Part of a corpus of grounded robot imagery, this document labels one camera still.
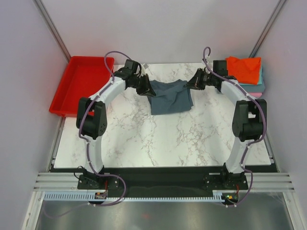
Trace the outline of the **dark blue-grey t-shirt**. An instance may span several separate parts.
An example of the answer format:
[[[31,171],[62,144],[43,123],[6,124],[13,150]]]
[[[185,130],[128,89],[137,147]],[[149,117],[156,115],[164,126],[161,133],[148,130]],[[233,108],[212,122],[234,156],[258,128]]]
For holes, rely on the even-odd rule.
[[[187,112],[194,106],[186,80],[164,83],[151,81],[156,96],[148,97],[151,115],[169,115]]]

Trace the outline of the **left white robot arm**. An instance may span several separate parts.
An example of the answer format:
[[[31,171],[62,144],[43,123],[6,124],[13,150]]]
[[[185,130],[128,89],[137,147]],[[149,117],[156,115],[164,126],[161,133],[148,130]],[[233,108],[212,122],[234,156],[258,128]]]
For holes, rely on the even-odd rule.
[[[82,97],[78,103],[76,127],[79,138],[86,147],[85,169],[92,173],[89,184],[101,188],[105,184],[104,163],[101,156],[102,136],[107,128],[107,108],[127,88],[133,88],[140,96],[156,96],[149,76],[142,72],[140,63],[127,59],[124,67],[112,72],[106,85],[90,97]]]

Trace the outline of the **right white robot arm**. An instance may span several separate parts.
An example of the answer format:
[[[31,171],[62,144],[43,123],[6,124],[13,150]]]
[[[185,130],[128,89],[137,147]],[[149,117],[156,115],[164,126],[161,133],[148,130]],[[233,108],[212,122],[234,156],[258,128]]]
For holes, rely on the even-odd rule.
[[[224,188],[232,188],[237,183],[235,174],[246,172],[245,164],[250,147],[262,141],[267,131],[267,102],[256,99],[247,93],[233,76],[221,76],[227,73],[225,61],[214,61],[213,66],[219,67],[214,72],[206,67],[198,68],[186,87],[193,90],[204,90],[213,86],[225,95],[235,106],[232,120],[232,132],[235,136],[229,158],[225,163],[226,173],[220,176],[220,184]]]

